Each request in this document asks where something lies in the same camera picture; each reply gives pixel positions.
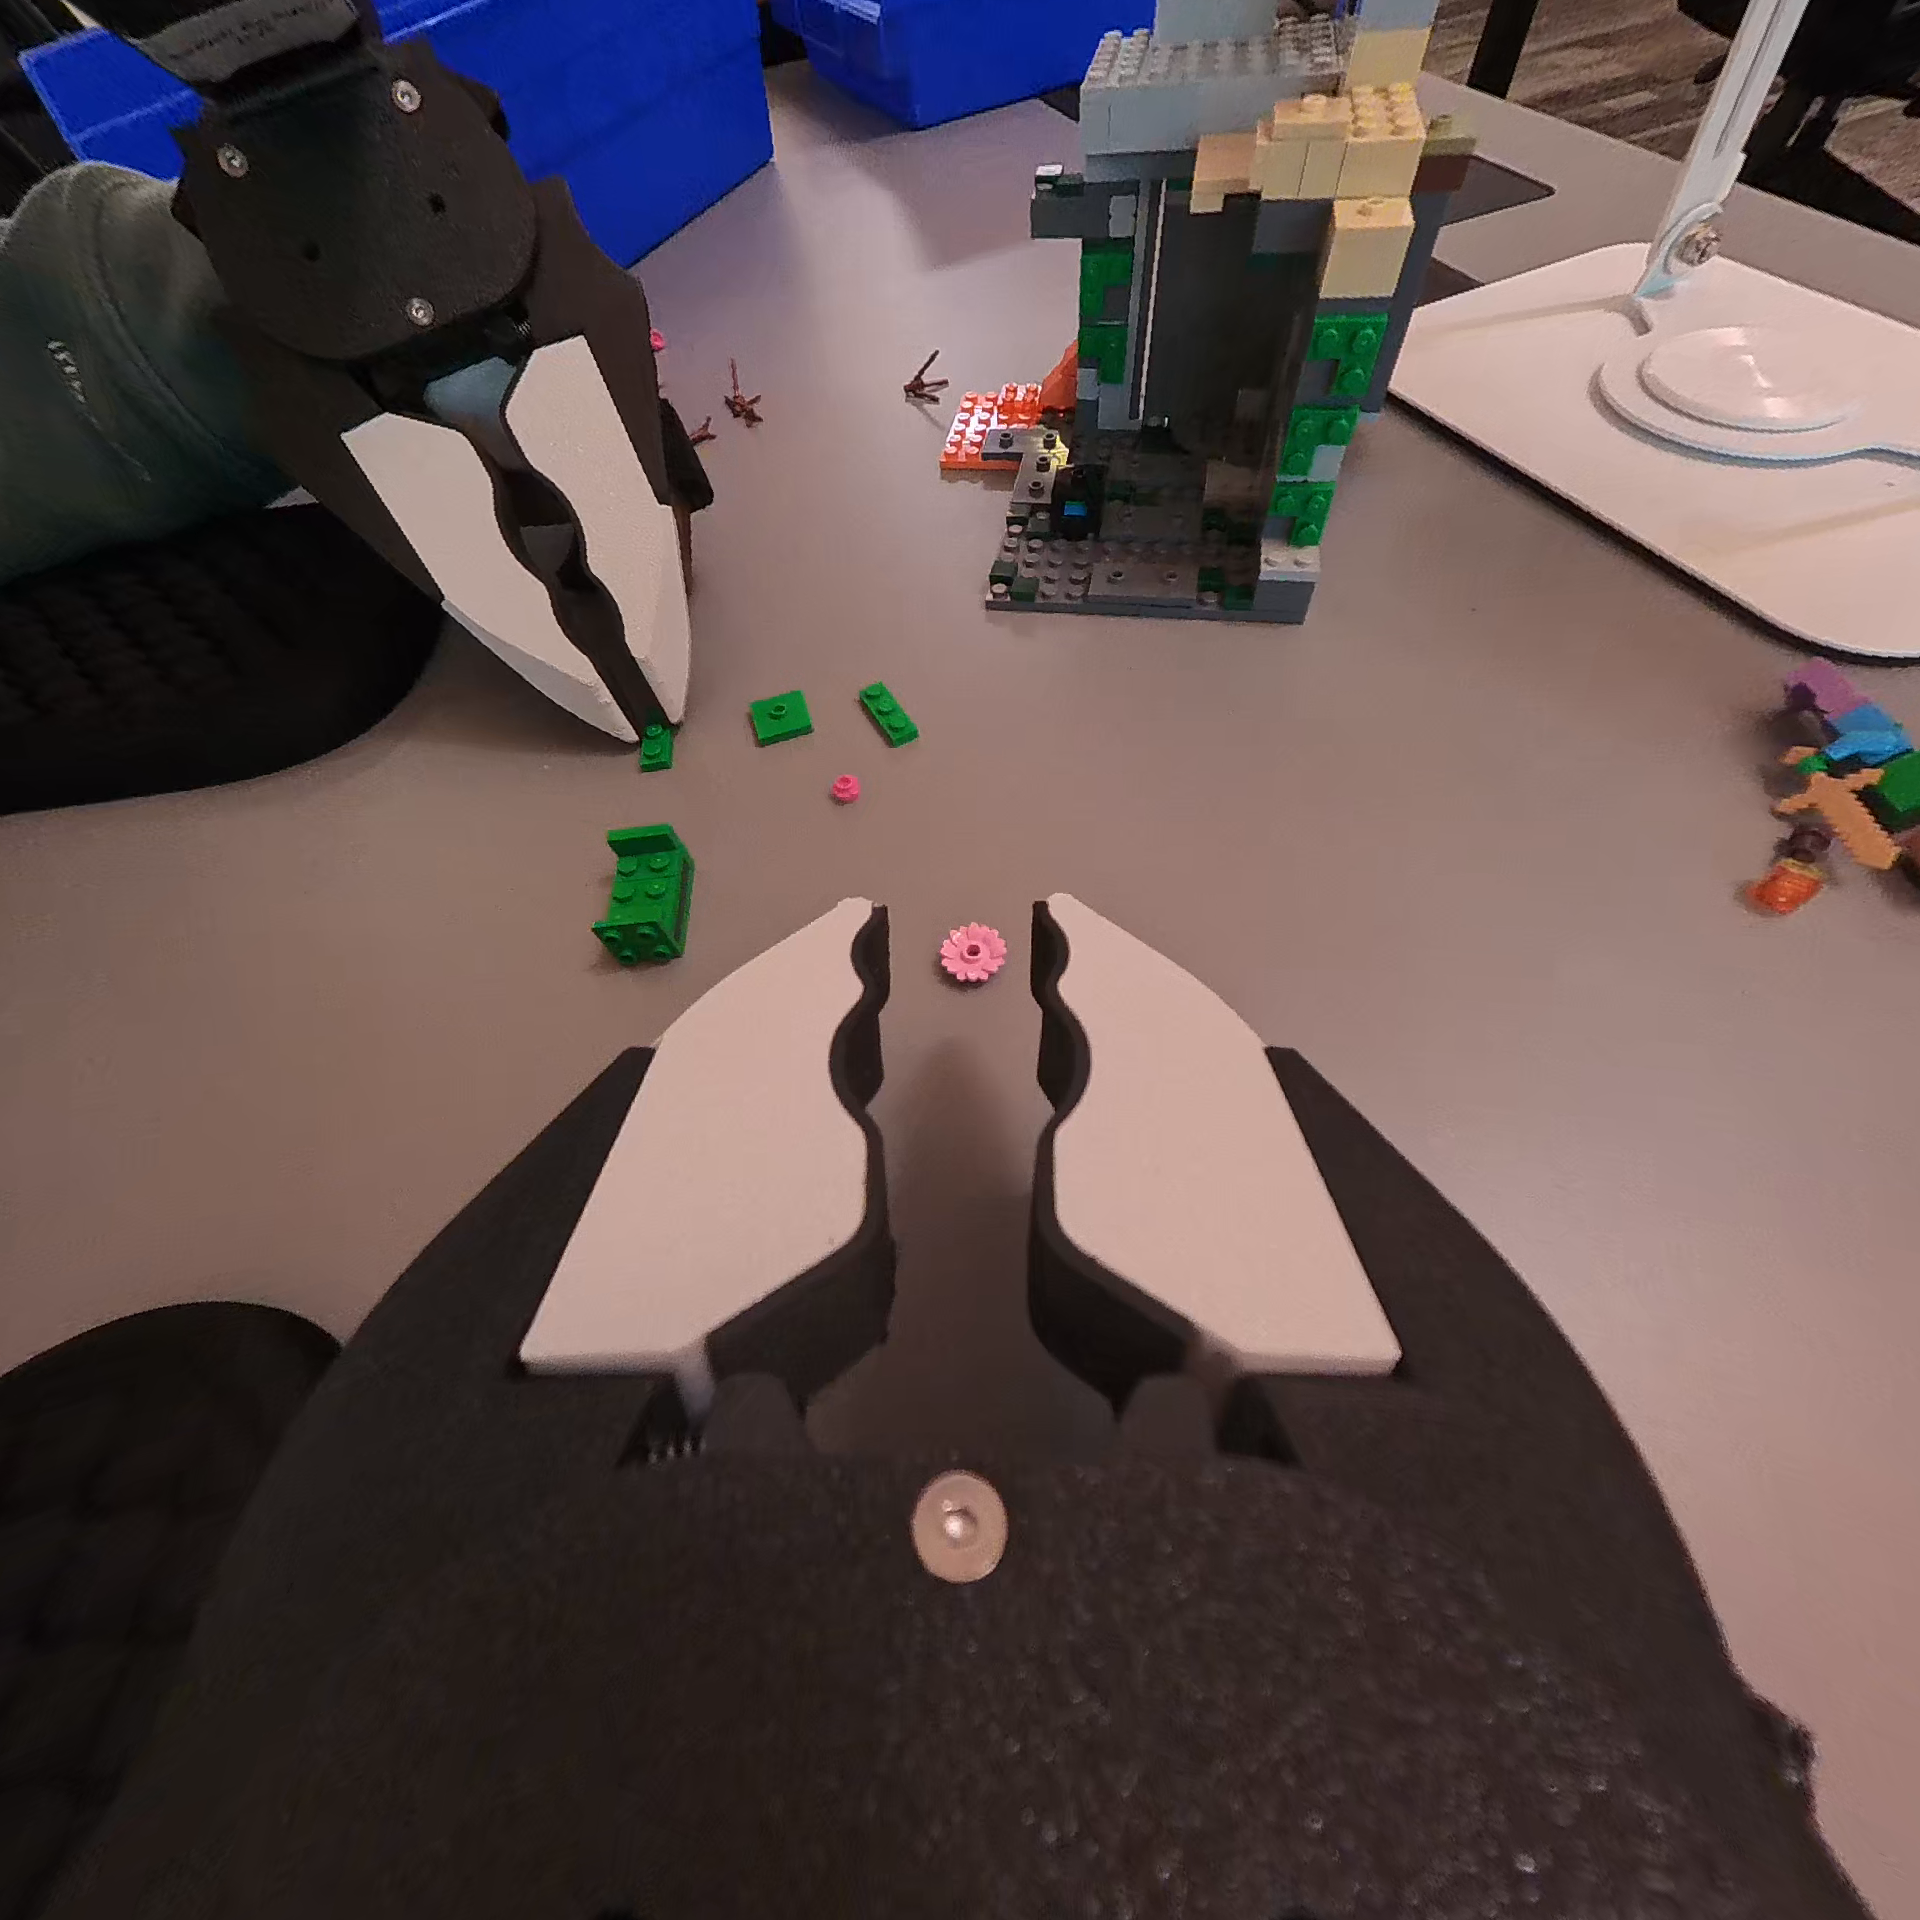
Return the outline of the blue storage bin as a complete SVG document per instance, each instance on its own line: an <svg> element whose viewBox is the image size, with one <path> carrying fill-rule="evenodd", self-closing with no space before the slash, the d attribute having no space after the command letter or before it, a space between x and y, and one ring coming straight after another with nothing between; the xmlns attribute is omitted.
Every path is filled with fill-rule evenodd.
<svg viewBox="0 0 1920 1920"><path fill-rule="evenodd" d="M21 51L21 67L79 161L178 180L174 130L199 97L133 44L80 29Z"/></svg>
<svg viewBox="0 0 1920 1920"><path fill-rule="evenodd" d="M1076 88L1154 2L771 2L812 73L908 130Z"/></svg>
<svg viewBox="0 0 1920 1920"><path fill-rule="evenodd" d="M775 155L753 2L380 2L486 86L528 180L630 269Z"/></svg>

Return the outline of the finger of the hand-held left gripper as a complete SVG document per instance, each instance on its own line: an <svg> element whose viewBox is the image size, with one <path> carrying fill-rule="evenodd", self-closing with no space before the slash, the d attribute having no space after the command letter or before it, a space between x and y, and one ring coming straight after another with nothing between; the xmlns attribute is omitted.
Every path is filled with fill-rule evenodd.
<svg viewBox="0 0 1920 1920"><path fill-rule="evenodd" d="M509 547L494 474L456 428L383 412L338 443L423 566L441 607L526 687L625 745L653 712L668 712L668 510L639 468L590 481L586 500L588 583L609 593L618 658L639 672L630 718L564 637L549 586Z"/></svg>
<svg viewBox="0 0 1920 1920"><path fill-rule="evenodd" d="M588 340L539 347L502 422L563 500L556 586L570 637L625 725L680 725L693 665L680 514L639 463Z"/></svg>

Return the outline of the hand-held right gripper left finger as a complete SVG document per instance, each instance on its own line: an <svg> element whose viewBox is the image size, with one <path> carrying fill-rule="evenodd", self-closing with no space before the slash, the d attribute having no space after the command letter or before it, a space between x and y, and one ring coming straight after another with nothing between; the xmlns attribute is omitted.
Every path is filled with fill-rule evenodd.
<svg viewBox="0 0 1920 1920"><path fill-rule="evenodd" d="M701 1416L738 1374L808 1403L884 1343L888 986L888 912L846 898L658 1036L521 1334L526 1371L668 1378Z"/></svg>

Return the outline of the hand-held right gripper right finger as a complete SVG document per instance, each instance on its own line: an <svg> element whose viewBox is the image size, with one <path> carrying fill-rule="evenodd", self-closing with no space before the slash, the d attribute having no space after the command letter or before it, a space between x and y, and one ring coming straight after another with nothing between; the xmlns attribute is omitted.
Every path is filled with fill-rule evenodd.
<svg viewBox="0 0 1920 1920"><path fill-rule="evenodd" d="M1099 912L1033 908L1030 1315L1124 1410L1144 1381L1390 1378L1400 1340L1249 1023Z"/></svg>

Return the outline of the pile of colourful lego pieces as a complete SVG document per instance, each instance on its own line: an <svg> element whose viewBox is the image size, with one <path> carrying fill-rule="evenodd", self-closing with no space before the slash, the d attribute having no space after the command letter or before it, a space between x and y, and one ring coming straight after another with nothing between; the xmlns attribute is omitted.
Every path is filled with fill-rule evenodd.
<svg viewBox="0 0 1920 1920"><path fill-rule="evenodd" d="M1744 904L1788 916L1838 866L1918 893L1918 736L1844 665L1813 656L1782 680L1766 773L1780 832Z"/></svg>

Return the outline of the green brick assembly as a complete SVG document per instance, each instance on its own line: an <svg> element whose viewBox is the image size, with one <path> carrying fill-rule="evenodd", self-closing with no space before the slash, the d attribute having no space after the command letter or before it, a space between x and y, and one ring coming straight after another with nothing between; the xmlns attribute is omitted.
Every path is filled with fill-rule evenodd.
<svg viewBox="0 0 1920 1920"><path fill-rule="evenodd" d="M697 863L668 824L609 828L609 900L593 940L619 965L677 962L686 953Z"/></svg>

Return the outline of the toy brick building model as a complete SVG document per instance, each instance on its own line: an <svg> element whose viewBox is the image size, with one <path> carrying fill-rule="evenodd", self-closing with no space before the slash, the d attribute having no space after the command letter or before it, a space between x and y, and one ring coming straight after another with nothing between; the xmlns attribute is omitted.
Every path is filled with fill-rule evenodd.
<svg viewBox="0 0 1920 1920"><path fill-rule="evenodd" d="M1011 474L986 609L1297 626L1477 134L1417 97L1438 2L1156 2L1033 183L1076 245L1047 381L973 394L944 468Z"/></svg>

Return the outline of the person's left forearm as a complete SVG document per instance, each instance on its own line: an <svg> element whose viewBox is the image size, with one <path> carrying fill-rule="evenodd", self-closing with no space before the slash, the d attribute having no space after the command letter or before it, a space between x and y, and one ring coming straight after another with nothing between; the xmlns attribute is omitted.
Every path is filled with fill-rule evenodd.
<svg viewBox="0 0 1920 1920"><path fill-rule="evenodd" d="M2 219L2 580L295 490L220 307L162 180L86 161Z"/></svg>

